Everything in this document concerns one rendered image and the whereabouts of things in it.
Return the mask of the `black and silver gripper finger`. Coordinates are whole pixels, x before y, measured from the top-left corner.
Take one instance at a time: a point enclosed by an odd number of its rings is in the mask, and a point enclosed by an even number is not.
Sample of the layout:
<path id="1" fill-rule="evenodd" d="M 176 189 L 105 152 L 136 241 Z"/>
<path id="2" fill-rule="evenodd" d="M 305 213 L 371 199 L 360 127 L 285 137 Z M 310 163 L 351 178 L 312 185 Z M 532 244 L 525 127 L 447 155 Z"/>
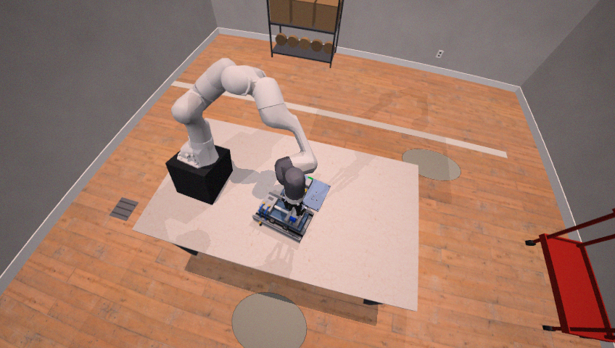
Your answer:
<path id="1" fill-rule="evenodd" d="M 293 207 L 289 206 L 286 202 L 285 196 L 283 196 L 283 198 L 281 199 L 284 202 L 284 206 L 286 209 L 289 209 L 289 215 L 291 216 L 291 214 L 293 213 Z"/>
<path id="2" fill-rule="evenodd" d="M 302 211 L 301 211 L 300 207 L 299 208 L 295 207 L 296 213 L 297 213 L 296 214 L 296 218 L 298 219 L 298 217 L 300 215 L 302 216 L 303 212 L 306 211 L 307 208 L 308 208 L 308 206 L 307 205 L 303 205 L 303 204 L 302 204 Z"/>

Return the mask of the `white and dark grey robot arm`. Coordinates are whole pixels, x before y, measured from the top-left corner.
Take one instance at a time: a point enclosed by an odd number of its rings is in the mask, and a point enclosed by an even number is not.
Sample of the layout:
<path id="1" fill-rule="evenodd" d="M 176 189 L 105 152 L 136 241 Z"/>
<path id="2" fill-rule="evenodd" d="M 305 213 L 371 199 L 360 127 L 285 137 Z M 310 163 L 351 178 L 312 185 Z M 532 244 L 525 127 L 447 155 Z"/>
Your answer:
<path id="1" fill-rule="evenodd" d="M 299 206 L 305 197 L 305 174 L 313 173 L 318 162 L 297 116 L 287 109 L 274 78 L 267 78 L 264 71 L 255 67 L 237 66 L 229 58 L 219 60 L 171 108 L 172 116 L 186 126 L 189 135 L 177 160 L 196 168 L 216 162 L 219 156 L 210 124 L 203 119 L 202 113 L 225 91 L 240 96 L 249 94 L 255 99 L 262 122 L 272 128 L 293 132 L 297 140 L 300 153 L 278 159 L 275 172 L 278 182 L 284 186 L 287 202 Z"/>

